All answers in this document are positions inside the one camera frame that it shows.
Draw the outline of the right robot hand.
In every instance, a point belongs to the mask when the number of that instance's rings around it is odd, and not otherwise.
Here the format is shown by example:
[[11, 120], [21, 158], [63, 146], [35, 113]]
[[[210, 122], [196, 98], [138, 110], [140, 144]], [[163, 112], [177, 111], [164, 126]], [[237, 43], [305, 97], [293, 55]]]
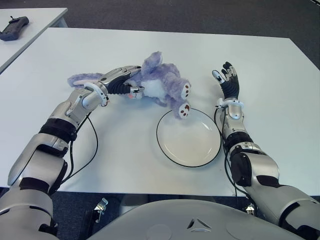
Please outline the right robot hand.
[[226, 61], [222, 65], [221, 72], [223, 75], [221, 75], [217, 70], [213, 70], [211, 73], [220, 84], [224, 99], [238, 99], [240, 85], [236, 69], [230, 62]]

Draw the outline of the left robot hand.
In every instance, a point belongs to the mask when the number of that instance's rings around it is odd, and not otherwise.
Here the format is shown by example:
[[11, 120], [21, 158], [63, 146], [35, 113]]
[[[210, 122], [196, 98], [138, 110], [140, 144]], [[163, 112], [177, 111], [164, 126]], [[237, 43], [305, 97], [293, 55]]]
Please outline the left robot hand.
[[126, 83], [131, 77], [141, 71], [141, 66], [128, 65], [114, 68], [104, 74], [98, 82], [104, 85], [108, 94], [113, 95], [139, 95], [144, 91], [143, 86], [134, 86]]

